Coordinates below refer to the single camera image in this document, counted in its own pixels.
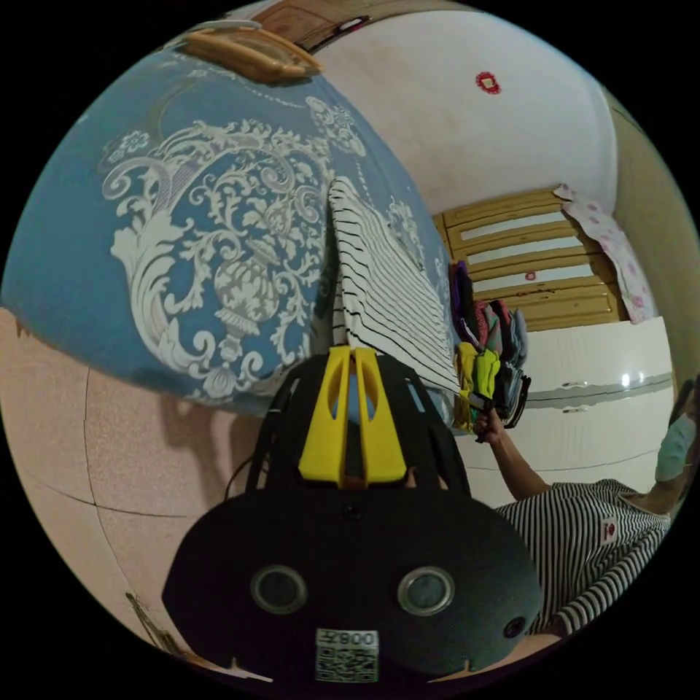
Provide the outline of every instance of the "sticker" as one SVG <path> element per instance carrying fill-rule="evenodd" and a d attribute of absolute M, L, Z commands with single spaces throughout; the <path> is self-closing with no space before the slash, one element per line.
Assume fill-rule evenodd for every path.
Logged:
<path fill-rule="evenodd" d="M 618 539 L 618 519 L 606 518 L 600 523 L 600 543 L 610 545 Z"/>
<path fill-rule="evenodd" d="M 378 632 L 316 630 L 316 680 L 330 683 L 376 683 L 378 679 Z"/>
<path fill-rule="evenodd" d="M 476 77 L 476 84 L 481 90 L 489 95 L 498 95 L 501 91 L 501 86 L 498 84 L 496 76 L 488 71 L 480 73 Z"/>

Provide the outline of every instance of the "pink tiled floor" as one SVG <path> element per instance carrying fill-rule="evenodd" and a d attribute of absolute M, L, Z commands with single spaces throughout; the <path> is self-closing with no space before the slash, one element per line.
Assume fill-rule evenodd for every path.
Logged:
<path fill-rule="evenodd" d="M 160 601 L 169 565 L 187 529 L 223 498 L 260 422 L 88 371 L 20 335 L 3 309 L 0 358 L 7 440 L 53 545 L 135 634 L 149 639 L 127 593 L 179 639 Z"/>

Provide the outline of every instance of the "stack of clothes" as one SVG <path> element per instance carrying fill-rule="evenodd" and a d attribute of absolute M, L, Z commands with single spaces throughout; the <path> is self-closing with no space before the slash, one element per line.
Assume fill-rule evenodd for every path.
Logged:
<path fill-rule="evenodd" d="M 474 301 L 467 266 L 450 265 L 452 319 L 461 343 L 455 368 L 462 391 L 455 407 L 455 427 L 473 432 L 478 409 L 474 395 L 491 400 L 506 428 L 514 428 L 525 408 L 530 378 L 523 372 L 527 358 L 527 326 L 519 309 L 501 300 Z"/>

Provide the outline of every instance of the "yellow clothing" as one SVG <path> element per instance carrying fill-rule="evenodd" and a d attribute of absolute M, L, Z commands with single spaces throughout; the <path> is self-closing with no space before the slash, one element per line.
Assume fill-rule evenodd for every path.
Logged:
<path fill-rule="evenodd" d="M 462 390 L 456 397 L 454 406 L 454 425 L 460 430 L 472 432 L 472 411 L 469 405 L 469 395 L 474 391 L 474 368 L 477 351 L 471 343 L 460 343 L 455 356 L 455 369 Z"/>
<path fill-rule="evenodd" d="M 494 397 L 496 390 L 496 374 L 501 368 L 501 361 L 498 359 L 498 353 L 493 350 L 484 350 L 474 361 L 474 376 L 475 381 L 472 384 L 476 385 L 476 392 L 485 396 L 488 399 Z"/>

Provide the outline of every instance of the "white wall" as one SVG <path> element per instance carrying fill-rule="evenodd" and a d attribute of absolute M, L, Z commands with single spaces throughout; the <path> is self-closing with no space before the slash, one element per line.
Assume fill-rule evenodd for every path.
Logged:
<path fill-rule="evenodd" d="M 599 86 L 513 25 L 478 12 L 403 15 L 316 58 L 408 169 L 431 213 L 559 182 L 613 210 L 615 131 Z M 483 71 L 500 94 L 477 87 Z"/>

